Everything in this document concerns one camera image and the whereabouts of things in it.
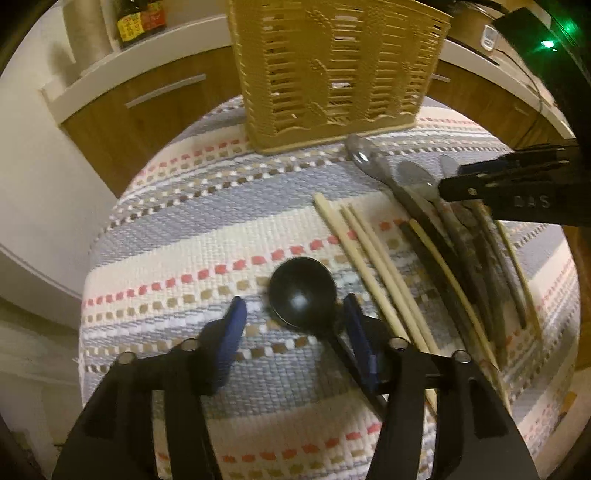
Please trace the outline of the black plastic ladle spoon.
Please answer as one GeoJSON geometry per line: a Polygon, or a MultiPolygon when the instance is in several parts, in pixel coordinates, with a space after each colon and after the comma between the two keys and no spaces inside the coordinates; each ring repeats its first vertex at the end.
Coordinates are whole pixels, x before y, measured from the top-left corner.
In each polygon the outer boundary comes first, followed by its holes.
{"type": "Polygon", "coordinates": [[[283,325],[324,340],[332,347],[374,414],[384,419],[386,401],[370,392],[352,354],[339,337],[344,325],[339,317],[337,286],[329,269],[311,257],[288,259],[273,271],[267,295],[274,315],[283,325]]]}

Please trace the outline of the pale chopstick among dark utensils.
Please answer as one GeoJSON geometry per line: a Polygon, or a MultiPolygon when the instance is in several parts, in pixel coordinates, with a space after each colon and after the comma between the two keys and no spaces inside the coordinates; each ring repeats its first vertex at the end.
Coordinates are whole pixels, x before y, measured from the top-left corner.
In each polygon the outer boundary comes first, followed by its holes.
{"type": "Polygon", "coordinates": [[[493,353],[492,347],[490,342],[487,339],[485,330],[476,315],[472,304],[470,303],[468,297],[466,296],[463,288],[461,287],[460,283],[458,282],[455,274],[452,272],[450,267],[447,265],[446,261],[440,254],[439,250],[437,249],[436,245],[427,235],[423,227],[415,220],[410,219],[409,224],[415,234],[420,238],[423,245],[429,250],[430,254],[438,264],[438,266],[443,271],[443,274],[446,278],[447,283],[454,291],[454,295],[459,300],[461,307],[460,316],[462,317],[464,323],[464,329],[467,331],[468,335],[471,339],[477,343],[480,347],[480,350],[483,356],[486,358],[487,362],[490,364],[492,376],[494,378],[495,384],[500,392],[501,398],[503,400],[504,405],[506,406],[508,411],[511,411],[511,404],[509,400],[509,396],[507,394],[504,382],[501,378],[499,365],[496,360],[496,356],[493,353]]]}

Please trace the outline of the brown rice cooker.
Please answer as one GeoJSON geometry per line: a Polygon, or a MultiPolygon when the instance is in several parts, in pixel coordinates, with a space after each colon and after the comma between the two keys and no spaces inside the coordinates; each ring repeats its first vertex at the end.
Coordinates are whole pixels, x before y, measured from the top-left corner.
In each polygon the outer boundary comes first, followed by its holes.
{"type": "Polygon", "coordinates": [[[469,50],[490,56],[499,38],[493,23],[508,12],[498,1],[453,1],[448,38],[469,50]]]}

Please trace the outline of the striped woven table cloth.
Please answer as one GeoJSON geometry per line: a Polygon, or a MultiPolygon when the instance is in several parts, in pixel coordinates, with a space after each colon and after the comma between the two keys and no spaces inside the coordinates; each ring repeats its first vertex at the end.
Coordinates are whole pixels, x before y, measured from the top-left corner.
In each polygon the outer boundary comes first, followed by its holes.
{"type": "Polygon", "coordinates": [[[535,479],[579,340],[561,227],[427,201],[508,152],[444,106],[253,149],[242,99],[130,181],[90,249],[57,479],[535,479]]]}

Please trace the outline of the yellow woven utensil basket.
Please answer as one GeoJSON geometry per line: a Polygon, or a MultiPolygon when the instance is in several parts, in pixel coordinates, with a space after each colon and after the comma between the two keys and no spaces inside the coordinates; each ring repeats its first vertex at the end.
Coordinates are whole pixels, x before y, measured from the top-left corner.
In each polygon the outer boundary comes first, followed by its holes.
{"type": "Polygon", "coordinates": [[[229,1],[226,13],[262,154],[414,127],[451,26],[421,1],[229,1]]]}

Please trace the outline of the wooden cabinet drawer front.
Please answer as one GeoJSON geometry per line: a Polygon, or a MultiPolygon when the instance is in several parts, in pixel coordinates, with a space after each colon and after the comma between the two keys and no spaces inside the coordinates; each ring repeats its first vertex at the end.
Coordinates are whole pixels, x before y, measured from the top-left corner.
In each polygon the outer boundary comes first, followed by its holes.
{"type": "Polygon", "coordinates": [[[169,141],[239,93],[235,54],[226,46],[118,85],[67,118],[62,128],[107,188],[120,196],[169,141]]]}

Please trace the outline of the steel thermos bottle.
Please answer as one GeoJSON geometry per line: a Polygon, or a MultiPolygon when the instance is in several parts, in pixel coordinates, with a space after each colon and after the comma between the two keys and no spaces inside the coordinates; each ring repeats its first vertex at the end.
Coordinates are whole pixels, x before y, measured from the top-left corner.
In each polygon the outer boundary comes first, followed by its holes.
{"type": "Polygon", "coordinates": [[[112,52],[99,0],[62,1],[61,6],[68,41],[81,70],[112,52]]]}

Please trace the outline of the dark soy sauce bottle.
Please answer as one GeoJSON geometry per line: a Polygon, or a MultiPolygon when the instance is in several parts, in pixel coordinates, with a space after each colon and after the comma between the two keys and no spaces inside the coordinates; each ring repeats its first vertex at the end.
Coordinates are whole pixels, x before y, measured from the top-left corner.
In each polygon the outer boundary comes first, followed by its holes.
{"type": "Polygon", "coordinates": [[[118,40],[123,49],[166,29],[162,1],[120,0],[115,7],[118,40]]]}

